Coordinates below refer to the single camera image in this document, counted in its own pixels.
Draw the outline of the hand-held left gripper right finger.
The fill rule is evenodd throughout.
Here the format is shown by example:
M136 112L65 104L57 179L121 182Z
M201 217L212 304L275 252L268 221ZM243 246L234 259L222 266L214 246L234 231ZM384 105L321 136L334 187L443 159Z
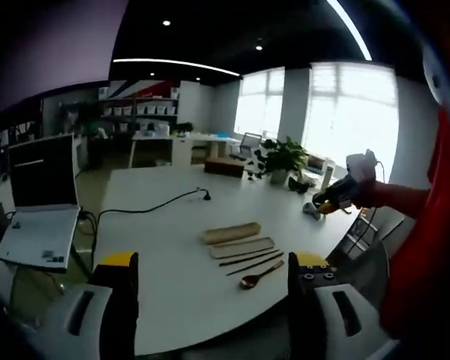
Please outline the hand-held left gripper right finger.
M375 307L328 266L290 252L287 289L291 359L369 359L383 345Z

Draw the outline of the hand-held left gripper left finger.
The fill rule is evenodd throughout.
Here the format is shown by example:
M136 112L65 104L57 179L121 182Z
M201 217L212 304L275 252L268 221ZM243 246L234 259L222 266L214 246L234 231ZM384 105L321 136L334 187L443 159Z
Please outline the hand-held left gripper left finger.
M50 305L32 344L44 359L134 359L139 254L102 259L87 283Z

